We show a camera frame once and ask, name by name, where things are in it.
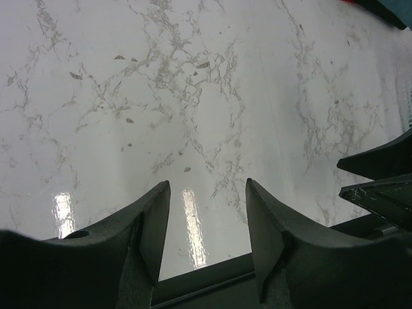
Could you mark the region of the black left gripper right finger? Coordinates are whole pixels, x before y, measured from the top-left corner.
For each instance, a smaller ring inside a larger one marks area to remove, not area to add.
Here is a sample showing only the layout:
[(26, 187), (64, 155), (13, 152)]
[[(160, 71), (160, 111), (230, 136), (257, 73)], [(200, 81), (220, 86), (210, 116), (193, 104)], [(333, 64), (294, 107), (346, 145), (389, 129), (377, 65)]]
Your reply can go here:
[(265, 308), (410, 308), (411, 236), (376, 240), (325, 227), (245, 188), (260, 303)]

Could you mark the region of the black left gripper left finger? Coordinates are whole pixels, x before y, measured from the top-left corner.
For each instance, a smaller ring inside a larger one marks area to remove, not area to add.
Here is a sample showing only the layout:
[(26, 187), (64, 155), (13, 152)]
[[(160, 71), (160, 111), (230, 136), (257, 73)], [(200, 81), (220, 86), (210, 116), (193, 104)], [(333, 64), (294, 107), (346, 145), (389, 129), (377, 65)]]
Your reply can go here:
[(1, 231), (2, 308), (149, 308), (169, 219), (163, 181), (64, 238)]

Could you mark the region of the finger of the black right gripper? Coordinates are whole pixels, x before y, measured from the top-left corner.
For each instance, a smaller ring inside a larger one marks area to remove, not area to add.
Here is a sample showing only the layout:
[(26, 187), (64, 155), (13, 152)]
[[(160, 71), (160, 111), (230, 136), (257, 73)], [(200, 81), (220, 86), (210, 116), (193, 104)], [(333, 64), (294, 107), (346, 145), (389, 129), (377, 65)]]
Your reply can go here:
[(411, 231), (410, 178), (386, 178), (343, 187), (339, 196), (399, 229)]
[(411, 129), (380, 147), (341, 158), (337, 168), (371, 180), (411, 174)]

